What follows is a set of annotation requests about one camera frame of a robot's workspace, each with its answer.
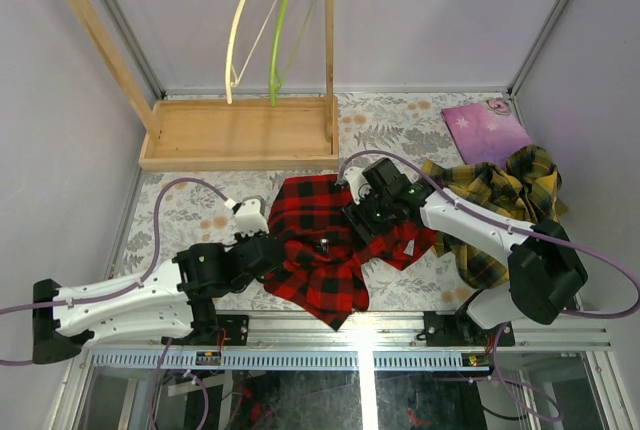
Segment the yellow black plaid shirt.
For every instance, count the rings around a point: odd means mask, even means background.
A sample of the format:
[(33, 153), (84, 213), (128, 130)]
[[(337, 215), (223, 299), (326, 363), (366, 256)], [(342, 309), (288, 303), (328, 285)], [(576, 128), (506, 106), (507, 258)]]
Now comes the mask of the yellow black plaid shirt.
[[(443, 168), (428, 161), (423, 171), (443, 188), (501, 216), (539, 223), (556, 221), (568, 211), (558, 200), (562, 178), (551, 155), (536, 145), (513, 153), (503, 168), (489, 162)], [(455, 257), (459, 276), (474, 289), (490, 289), (509, 280), (507, 268), (487, 253), (442, 232), (434, 253)]]

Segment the red black plaid shirt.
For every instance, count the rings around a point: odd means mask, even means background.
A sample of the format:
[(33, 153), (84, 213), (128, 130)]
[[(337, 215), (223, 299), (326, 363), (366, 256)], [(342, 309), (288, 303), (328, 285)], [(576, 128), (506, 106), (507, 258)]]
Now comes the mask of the red black plaid shirt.
[(266, 292), (292, 302), (337, 331), (369, 308), (362, 267), (379, 259), (403, 271), (429, 250), (434, 231), (406, 222), (365, 244), (343, 208), (352, 202), (335, 174), (290, 177), (271, 206), (271, 235), (283, 243), (283, 269), (268, 274)]

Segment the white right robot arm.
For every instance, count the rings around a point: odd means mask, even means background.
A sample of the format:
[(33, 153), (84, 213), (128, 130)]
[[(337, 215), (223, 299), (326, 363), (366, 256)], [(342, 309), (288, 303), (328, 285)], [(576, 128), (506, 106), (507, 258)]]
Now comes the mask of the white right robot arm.
[(338, 181), (352, 198), (343, 212), (364, 243), (412, 222), (454, 237), (507, 269), (507, 283), (475, 292), (453, 313), (457, 335), (467, 344), (482, 342), (491, 330), (514, 320), (553, 323), (587, 282), (557, 222), (533, 224), (501, 216), (427, 176), (410, 181), (388, 157), (364, 169), (346, 166)]

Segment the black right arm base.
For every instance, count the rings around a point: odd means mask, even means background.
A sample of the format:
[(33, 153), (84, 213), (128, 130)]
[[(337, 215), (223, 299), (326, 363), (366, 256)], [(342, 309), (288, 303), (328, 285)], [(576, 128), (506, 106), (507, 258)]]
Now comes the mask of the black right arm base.
[(498, 326), (489, 330), (482, 329), (460, 312), (424, 311), (422, 318), (423, 330), (416, 335), (416, 340), (425, 342), (428, 347), (488, 348), (490, 344), (495, 343), (500, 347), (516, 345), (510, 322), (499, 339), (496, 339)]

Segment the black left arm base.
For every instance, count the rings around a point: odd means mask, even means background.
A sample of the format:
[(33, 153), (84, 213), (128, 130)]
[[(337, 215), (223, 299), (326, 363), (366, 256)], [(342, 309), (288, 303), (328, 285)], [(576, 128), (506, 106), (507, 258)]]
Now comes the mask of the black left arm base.
[(250, 317), (246, 314), (218, 315), (215, 321), (205, 323), (196, 337), (197, 345), (246, 346)]

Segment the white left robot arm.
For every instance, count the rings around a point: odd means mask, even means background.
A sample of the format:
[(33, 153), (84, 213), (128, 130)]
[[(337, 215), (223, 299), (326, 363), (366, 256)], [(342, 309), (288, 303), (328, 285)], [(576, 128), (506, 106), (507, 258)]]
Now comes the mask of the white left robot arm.
[(154, 340), (174, 345), (221, 345), (230, 331), (215, 300), (244, 291), (282, 269), (282, 241), (258, 233), (232, 245), (194, 244), (143, 272), (96, 284), (33, 286), (32, 360), (47, 365), (98, 344)]

